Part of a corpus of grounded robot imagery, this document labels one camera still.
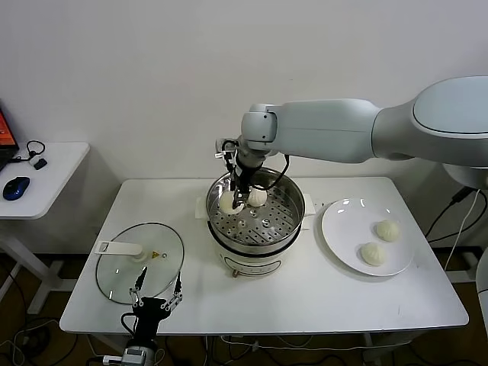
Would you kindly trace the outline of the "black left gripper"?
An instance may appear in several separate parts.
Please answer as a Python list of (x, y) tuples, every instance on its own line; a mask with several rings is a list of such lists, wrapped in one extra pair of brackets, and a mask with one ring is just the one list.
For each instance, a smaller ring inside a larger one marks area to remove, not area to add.
[(135, 338), (155, 338), (159, 323), (169, 317), (167, 309), (175, 309), (182, 302), (181, 273), (178, 273), (172, 297), (169, 300), (154, 297), (143, 297), (140, 300), (140, 291), (147, 270), (148, 268), (144, 266), (140, 275), (137, 277), (134, 286), (129, 289), (133, 305), (132, 310), (134, 316), (137, 318)]

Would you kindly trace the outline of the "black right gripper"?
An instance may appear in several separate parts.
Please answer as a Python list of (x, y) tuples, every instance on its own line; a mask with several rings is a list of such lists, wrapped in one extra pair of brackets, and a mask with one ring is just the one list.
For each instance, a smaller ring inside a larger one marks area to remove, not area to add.
[(245, 198), (251, 190), (252, 176), (255, 170), (248, 167), (235, 165), (230, 173), (230, 190), (233, 192), (233, 209), (242, 210), (245, 206)]

